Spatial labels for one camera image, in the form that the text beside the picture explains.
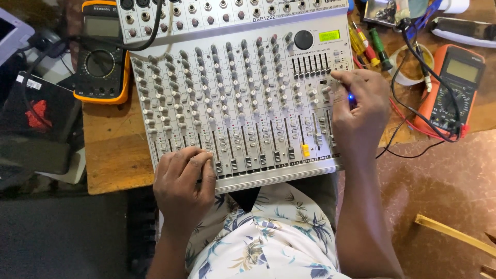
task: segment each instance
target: tan floor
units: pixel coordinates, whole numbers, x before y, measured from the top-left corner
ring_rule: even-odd
[[[413,156],[436,142],[392,150]],[[443,143],[416,159],[386,153],[377,163],[386,220],[408,278],[475,279],[482,264],[495,267],[496,261],[483,252],[413,220],[421,213],[491,243],[484,231],[496,232],[496,131]],[[340,197],[343,187],[341,173]]]

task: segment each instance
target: wooden table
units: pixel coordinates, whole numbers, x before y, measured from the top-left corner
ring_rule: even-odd
[[[496,23],[495,2],[494,0],[471,1],[468,11],[454,17]],[[353,20],[359,22],[355,14]],[[390,55],[404,45],[401,35],[392,30],[379,35]],[[438,47],[452,43],[426,30],[419,34],[418,42],[427,46],[432,53]],[[496,128],[496,94],[492,90],[496,77],[496,51],[477,47],[468,48],[483,55],[487,64],[472,111],[470,132],[492,130]],[[418,64],[407,64],[404,69],[417,71]],[[383,76],[391,80],[388,73],[383,73]],[[423,84],[408,87],[396,85],[399,98],[412,107],[418,107],[423,90]],[[153,183],[153,167],[134,82],[132,95],[125,104],[112,106],[85,104],[83,117],[89,194],[108,193]],[[392,113],[380,146],[386,146],[400,122],[400,117]],[[394,143],[425,139],[427,139],[425,135],[412,131],[404,125],[396,135]]]

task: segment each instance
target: silver mixing console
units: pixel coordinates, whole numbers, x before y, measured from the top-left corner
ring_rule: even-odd
[[[126,42],[147,40],[155,0],[118,3]],[[347,9],[347,0],[167,0],[166,28],[131,54],[154,168],[198,146],[213,155],[216,193],[341,169],[329,73],[353,68]]]

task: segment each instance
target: cloth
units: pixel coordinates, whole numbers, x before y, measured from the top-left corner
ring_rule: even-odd
[[[295,187],[262,187],[250,213],[228,194],[215,199],[186,250],[190,279],[349,279],[339,273],[331,222]]]

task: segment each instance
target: digital multimeter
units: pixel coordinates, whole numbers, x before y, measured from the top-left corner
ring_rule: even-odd
[[[468,125],[485,68],[484,57],[455,45],[442,46],[435,53],[433,70],[453,89],[462,125]],[[432,91],[420,106],[419,112],[444,135],[450,136],[456,117],[453,99],[437,79],[432,78],[432,85]],[[418,116],[414,125],[424,132],[434,133]]]
[[[83,33],[122,44],[114,1],[86,1],[82,5]],[[127,100],[129,53],[112,44],[84,40],[79,44],[74,97],[89,103],[122,104]]]

